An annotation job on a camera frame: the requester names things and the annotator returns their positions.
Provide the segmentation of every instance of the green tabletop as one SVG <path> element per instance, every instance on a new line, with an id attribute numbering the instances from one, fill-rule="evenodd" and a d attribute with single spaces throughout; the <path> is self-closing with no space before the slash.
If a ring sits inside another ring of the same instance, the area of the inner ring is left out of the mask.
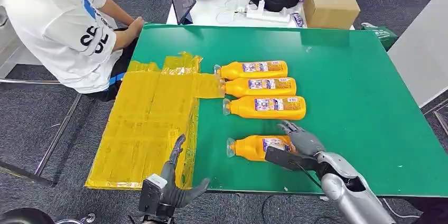
<path id="1" fill-rule="evenodd" d="M 208 73 L 215 64 L 285 60 L 307 105 L 296 123 L 344 156 L 375 194 L 448 197 L 448 156 L 372 32 L 147 25 L 133 59 L 161 67 L 180 51 L 202 56 Z M 282 132 L 275 120 L 224 116 L 221 105 L 200 100 L 193 185 L 210 178 L 218 191 L 322 193 L 303 172 L 228 158 L 228 137 Z"/>

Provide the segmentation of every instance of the robotic hand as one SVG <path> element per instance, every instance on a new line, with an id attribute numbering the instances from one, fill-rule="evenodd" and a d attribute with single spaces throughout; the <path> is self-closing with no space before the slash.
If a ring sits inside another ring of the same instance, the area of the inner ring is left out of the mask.
<path id="1" fill-rule="evenodd" d="M 284 120 L 278 126 L 290 137 L 299 154 L 270 146 L 265 160 L 293 171 L 315 171 L 322 191 L 350 224 L 395 223 L 364 177 L 347 160 L 339 154 L 326 152 L 316 136 L 289 121 Z"/>
<path id="2" fill-rule="evenodd" d="M 138 209 L 144 212 L 143 221 L 152 223 L 174 223 L 174 209 L 184 207 L 207 190 L 210 180 L 204 179 L 191 190 L 179 189 L 175 183 L 175 169 L 178 163 L 185 135 L 174 144 L 170 160 L 165 162 L 161 175 L 152 174 L 143 180 Z"/>

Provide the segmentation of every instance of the cardboard box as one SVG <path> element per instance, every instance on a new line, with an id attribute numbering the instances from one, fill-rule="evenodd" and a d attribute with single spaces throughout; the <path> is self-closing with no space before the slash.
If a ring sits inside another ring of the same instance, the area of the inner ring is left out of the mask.
<path id="1" fill-rule="evenodd" d="M 305 0 L 303 2 L 308 27 L 348 30 L 359 9 L 356 0 Z"/>

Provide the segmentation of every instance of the gray carpet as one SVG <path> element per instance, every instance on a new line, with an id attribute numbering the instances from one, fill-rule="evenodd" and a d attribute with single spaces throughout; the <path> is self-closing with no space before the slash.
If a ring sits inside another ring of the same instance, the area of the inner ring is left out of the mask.
<path id="1" fill-rule="evenodd" d="M 164 23 L 171 0 L 115 0 L 132 16 Z M 401 34 L 428 0 L 357 0 L 361 14 L 355 22 L 385 25 Z M 11 78 L 52 79 L 38 66 L 17 66 Z M 69 109 L 76 93 L 61 86 L 0 85 L 0 156 L 33 171 Z M 39 208 L 54 219 L 79 217 L 89 212 L 96 223 L 129 223 L 139 192 L 89 190 L 83 187 L 98 148 L 113 103 L 83 97 L 71 123 L 56 148 L 44 177 L 56 179 L 54 188 L 44 189 L 23 179 L 0 173 L 0 212 L 19 207 Z M 446 135 L 434 120 L 426 118 L 446 144 Z M 178 223 L 262 223 L 262 205 L 267 195 L 206 193 L 176 212 Z M 389 200 L 400 214 L 418 214 L 406 201 Z M 317 197 L 276 195 L 265 203 L 266 223 L 344 223 L 336 208 Z M 398 223 L 413 219 L 395 218 Z"/>

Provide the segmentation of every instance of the plastic bottle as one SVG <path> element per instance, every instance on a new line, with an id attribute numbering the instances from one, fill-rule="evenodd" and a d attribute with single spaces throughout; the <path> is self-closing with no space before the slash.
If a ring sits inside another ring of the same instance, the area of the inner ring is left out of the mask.
<path id="1" fill-rule="evenodd" d="M 227 139 L 227 156 L 241 156 L 250 161 L 265 161 L 266 149 L 273 146 L 288 152 L 295 153 L 295 146 L 288 136 L 259 136 L 252 135 L 244 139 Z"/>
<path id="2" fill-rule="evenodd" d="M 305 99 L 301 96 L 244 96 L 222 102 L 224 115 L 245 118 L 300 120 L 305 116 Z"/>
<path id="3" fill-rule="evenodd" d="M 214 72 L 220 78 L 235 80 L 236 78 L 272 78 L 286 77 L 288 66 L 285 61 L 232 62 L 226 66 L 215 65 Z"/>
<path id="4" fill-rule="evenodd" d="M 235 97 L 242 96 L 293 96 L 297 86 L 293 78 L 247 79 L 238 78 L 225 82 L 221 89 Z"/>

